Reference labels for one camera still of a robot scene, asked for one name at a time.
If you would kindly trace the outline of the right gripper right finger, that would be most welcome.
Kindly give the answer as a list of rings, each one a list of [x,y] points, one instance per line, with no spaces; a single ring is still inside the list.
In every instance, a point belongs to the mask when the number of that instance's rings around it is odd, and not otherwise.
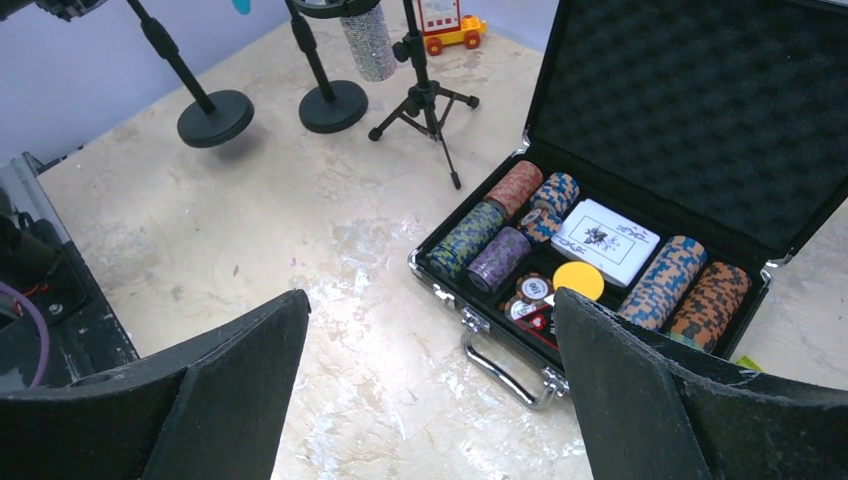
[[[594,477],[846,477],[845,391],[701,353],[568,289],[554,301]]]

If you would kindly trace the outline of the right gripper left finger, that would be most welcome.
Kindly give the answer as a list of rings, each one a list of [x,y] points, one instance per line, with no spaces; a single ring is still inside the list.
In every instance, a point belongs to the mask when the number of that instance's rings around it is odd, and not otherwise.
[[[2,477],[270,478],[310,313],[291,290],[70,385],[3,393]]]

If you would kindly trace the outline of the clip microphone stand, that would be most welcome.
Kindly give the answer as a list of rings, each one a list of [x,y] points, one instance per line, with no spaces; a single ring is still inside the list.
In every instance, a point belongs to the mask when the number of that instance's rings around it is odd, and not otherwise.
[[[317,51],[317,42],[293,1],[286,0],[291,29],[299,49],[305,55],[317,86],[299,104],[298,115],[310,132],[330,134],[346,130],[366,113],[368,97],[356,83],[348,80],[330,81]]]
[[[188,146],[212,148],[235,139],[252,122],[253,102],[237,90],[207,93],[180,55],[179,48],[166,28],[143,7],[140,1],[127,4],[138,17],[141,29],[156,53],[173,69],[194,102],[177,120],[177,133]]]

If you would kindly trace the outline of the tripod shock mount stand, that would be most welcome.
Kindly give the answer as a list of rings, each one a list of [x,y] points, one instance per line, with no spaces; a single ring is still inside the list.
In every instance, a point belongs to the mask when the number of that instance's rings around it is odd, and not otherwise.
[[[299,12],[307,17],[316,19],[337,19],[345,13],[344,1],[324,1],[314,3],[295,1]],[[415,84],[408,89],[405,99],[368,134],[372,141],[381,139],[386,129],[396,120],[402,120],[419,131],[422,135],[439,143],[444,151],[450,178],[455,189],[462,187],[459,173],[454,167],[448,146],[443,134],[443,125],[454,103],[460,102],[471,109],[479,106],[479,98],[468,96],[442,87],[432,79],[427,70],[424,37],[419,28],[415,13],[414,2],[403,0],[403,13],[407,31],[397,42],[392,41],[392,50],[399,63],[408,62],[415,72]]]

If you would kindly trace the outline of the silver glitter microphone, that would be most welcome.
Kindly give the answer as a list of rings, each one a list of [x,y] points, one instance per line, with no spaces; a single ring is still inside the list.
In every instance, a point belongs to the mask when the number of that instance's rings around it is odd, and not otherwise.
[[[360,76],[372,83],[396,70],[392,41],[379,1],[344,1],[340,23]]]

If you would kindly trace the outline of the blue toy microphone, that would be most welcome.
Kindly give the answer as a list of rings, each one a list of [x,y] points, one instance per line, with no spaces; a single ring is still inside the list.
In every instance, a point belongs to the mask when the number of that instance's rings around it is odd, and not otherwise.
[[[252,10],[251,0],[231,0],[233,8],[241,15],[249,15]]]

